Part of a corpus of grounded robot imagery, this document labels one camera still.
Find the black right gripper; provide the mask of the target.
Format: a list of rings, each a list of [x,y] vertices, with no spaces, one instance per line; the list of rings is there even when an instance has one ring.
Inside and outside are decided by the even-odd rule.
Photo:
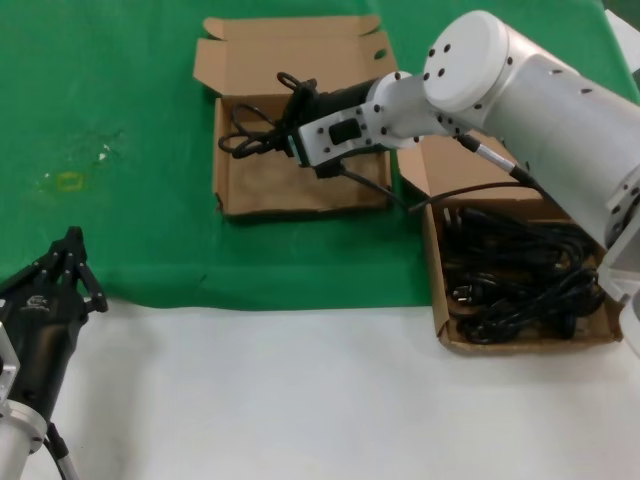
[[[317,80],[295,80],[288,101],[288,123],[277,123],[277,150],[289,158],[299,158],[299,127],[367,101],[376,79],[332,92],[319,92]]]

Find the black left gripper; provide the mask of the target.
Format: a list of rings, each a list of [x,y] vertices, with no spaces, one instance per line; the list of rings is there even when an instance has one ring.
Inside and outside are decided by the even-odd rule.
[[[9,398],[49,418],[88,313],[106,313],[108,302],[81,252],[80,227],[69,227],[15,278],[19,283],[63,286],[31,285],[1,296],[1,322],[20,363]],[[78,283],[88,294],[85,302]]]

